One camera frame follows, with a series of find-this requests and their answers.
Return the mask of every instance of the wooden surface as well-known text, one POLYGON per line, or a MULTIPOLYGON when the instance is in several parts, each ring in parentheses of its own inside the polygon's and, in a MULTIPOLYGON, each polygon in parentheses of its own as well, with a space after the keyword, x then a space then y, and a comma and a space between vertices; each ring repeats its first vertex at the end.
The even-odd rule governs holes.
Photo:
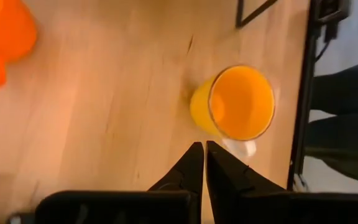
MULTIPOLYGON (((236 0, 25 2, 39 40, 0 89, 0 220, 63 189, 148 189, 214 139, 189 97, 238 63, 264 72, 277 101, 250 165, 286 186, 308 0, 279 0, 241 30, 236 0)), ((211 223, 206 190, 203 202, 211 223)))

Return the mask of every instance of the floor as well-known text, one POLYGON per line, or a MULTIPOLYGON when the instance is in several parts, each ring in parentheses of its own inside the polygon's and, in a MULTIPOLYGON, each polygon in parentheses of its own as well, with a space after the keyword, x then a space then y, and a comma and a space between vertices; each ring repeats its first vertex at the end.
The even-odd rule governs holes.
MULTIPOLYGON (((194 141, 219 141, 189 99, 239 63, 276 100, 249 164, 286 186, 309 0, 277 1, 241 30, 237 0, 24 2, 39 39, 0 89, 0 222, 59 190, 147 190, 194 141)), ((206 188, 202 217, 213 220, 206 188)))
MULTIPOLYGON (((323 47, 319 39, 318 52, 323 47)), ((341 22, 338 39, 332 41, 316 63, 315 75, 335 73, 358 64, 358 0, 352 1, 351 16, 341 22)), ((323 111, 310 112, 310 121, 333 116, 323 111)), ((321 160, 305 157, 303 175, 312 192, 358 193, 358 181, 343 176, 321 160)))

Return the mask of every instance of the cable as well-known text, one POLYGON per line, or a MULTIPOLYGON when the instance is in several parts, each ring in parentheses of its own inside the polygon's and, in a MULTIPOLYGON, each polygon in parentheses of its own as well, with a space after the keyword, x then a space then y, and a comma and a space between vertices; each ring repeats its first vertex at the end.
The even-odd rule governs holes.
POLYGON ((316 59, 314 60, 314 62, 317 62, 318 60, 320 60, 321 56, 323 56, 324 52, 327 50, 329 43, 331 42, 331 40, 329 40, 328 42, 326 42, 326 45, 324 45, 323 49, 321 49, 320 53, 317 55, 316 59))

